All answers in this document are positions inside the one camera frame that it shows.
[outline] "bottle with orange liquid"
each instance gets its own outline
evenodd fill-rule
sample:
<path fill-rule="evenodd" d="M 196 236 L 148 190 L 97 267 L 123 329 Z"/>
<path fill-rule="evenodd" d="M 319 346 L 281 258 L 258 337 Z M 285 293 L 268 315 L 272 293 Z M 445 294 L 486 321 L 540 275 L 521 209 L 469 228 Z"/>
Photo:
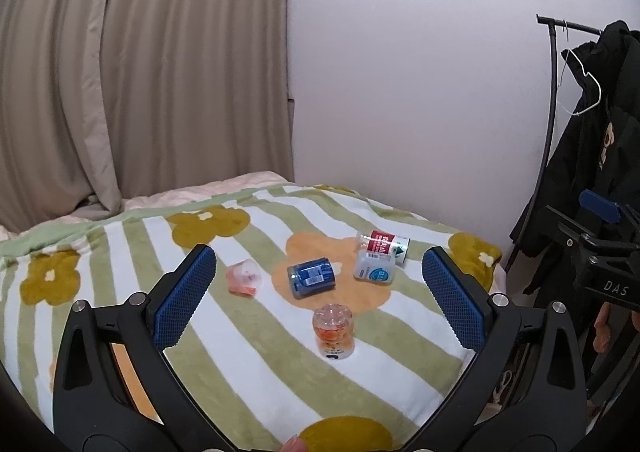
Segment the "bottle with orange liquid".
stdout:
<path fill-rule="evenodd" d="M 318 349 L 325 358 L 341 360 L 353 353 L 353 313 L 342 304 L 326 304 L 313 317 Z"/>

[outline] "white wall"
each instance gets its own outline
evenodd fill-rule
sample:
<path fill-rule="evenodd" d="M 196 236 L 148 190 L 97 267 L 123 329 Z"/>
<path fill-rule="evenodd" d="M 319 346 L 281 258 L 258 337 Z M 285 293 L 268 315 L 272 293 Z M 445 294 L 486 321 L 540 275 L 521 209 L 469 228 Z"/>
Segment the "white wall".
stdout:
<path fill-rule="evenodd" d="M 508 250 L 546 129 L 536 13 L 640 26 L 640 0 L 289 0 L 296 180 L 355 188 Z M 565 76 L 559 100 L 573 109 Z M 559 109 L 561 128 L 567 119 Z"/>

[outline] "hanger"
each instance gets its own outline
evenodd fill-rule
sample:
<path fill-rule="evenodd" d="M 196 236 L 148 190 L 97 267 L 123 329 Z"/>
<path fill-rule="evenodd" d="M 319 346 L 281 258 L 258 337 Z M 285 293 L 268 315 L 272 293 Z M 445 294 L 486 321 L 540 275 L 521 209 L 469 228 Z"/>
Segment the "hanger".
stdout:
<path fill-rule="evenodd" d="M 583 110 L 581 110 L 579 112 L 571 112 L 564 105 L 560 104 L 560 107 L 562 107 L 570 115 L 572 115 L 572 116 L 581 116 L 585 112 L 591 111 L 591 109 L 596 108 L 597 106 L 600 105 L 600 101 L 602 100 L 602 87 L 600 86 L 600 83 L 596 80 L 596 77 L 593 76 L 590 71 L 585 71 L 584 70 L 584 65 L 582 64 L 582 61 L 578 58 L 578 55 L 574 53 L 573 49 L 568 47 L 568 45 L 569 45 L 569 27 L 566 24 L 566 19 L 564 20 L 564 26 L 562 26 L 562 29 L 564 29 L 564 31 L 566 32 L 567 50 L 569 51 L 569 53 L 571 53 L 575 57 L 575 59 L 578 61 L 578 64 L 580 64 L 580 67 L 582 68 L 582 76 L 591 77 L 591 79 L 593 79 L 593 81 L 596 82 L 596 85 L 598 86 L 598 101 L 595 104 L 593 104 L 593 105 L 591 105 L 591 106 L 589 106 L 589 107 L 587 107 L 587 108 L 585 108 L 585 109 L 583 109 Z M 562 85 L 562 75 L 564 75 L 564 68 L 566 67 L 566 59 L 567 58 L 568 58 L 568 56 L 564 59 L 564 65 L 562 66 L 562 72 L 560 73 L 560 82 L 558 83 L 558 86 L 556 87 L 556 92 L 558 91 L 558 89 L 560 89 L 560 86 Z"/>

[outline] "curtain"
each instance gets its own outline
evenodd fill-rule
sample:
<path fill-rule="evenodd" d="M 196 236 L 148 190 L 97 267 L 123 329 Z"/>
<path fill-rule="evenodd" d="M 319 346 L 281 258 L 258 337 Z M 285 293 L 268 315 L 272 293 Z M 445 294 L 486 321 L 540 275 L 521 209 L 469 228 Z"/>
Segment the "curtain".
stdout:
<path fill-rule="evenodd" d="M 0 0 L 0 225 L 292 179 L 286 0 Z"/>

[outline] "clothes rack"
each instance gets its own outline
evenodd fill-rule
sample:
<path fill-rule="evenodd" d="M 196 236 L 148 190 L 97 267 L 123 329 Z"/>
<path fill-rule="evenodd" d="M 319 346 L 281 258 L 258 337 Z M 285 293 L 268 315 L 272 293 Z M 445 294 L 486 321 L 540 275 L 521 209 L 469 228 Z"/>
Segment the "clothes rack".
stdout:
<path fill-rule="evenodd" d="M 513 250 L 511 251 L 511 255 L 507 260 L 507 264 L 504 267 L 504 271 L 507 273 L 513 266 L 513 263 L 515 262 L 516 257 L 520 252 L 520 243 L 522 242 L 522 237 L 524 236 L 524 233 L 529 226 L 534 206 L 536 204 L 536 201 L 538 200 L 538 195 L 540 194 L 540 186 L 542 185 L 542 178 L 545 174 L 546 164 L 548 162 L 549 152 L 551 150 L 551 142 L 554 135 L 554 124 L 556 122 L 556 101 L 558 94 L 558 45 L 556 43 L 556 28 L 560 27 L 576 29 L 578 31 L 584 31 L 586 33 L 591 33 L 598 36 L 602 34 L 601 29 L 592 28 L 591 26 L 584 26 L 575 22 L 567 22 L 564 19 L 542 17 L 539 15 L 536 15 L 536 19 L 538 20 L 539 24 L 546 24 L 548 26 L 549 41 L 551 42 L 551 99 L 549 102 L 549 117 L 546 121 L 545 147 L 542 151 L 542 160 L 540 161 L 538 179 L 536 180 L 536 186 L 533 189 L 533 195 L 531 196 L 531 200 L 529 201 L 529 206 L 527 207 L 527 213 L 525 214 L 522 227 L 518 233 L 518 237 L 514 242 Z"/>

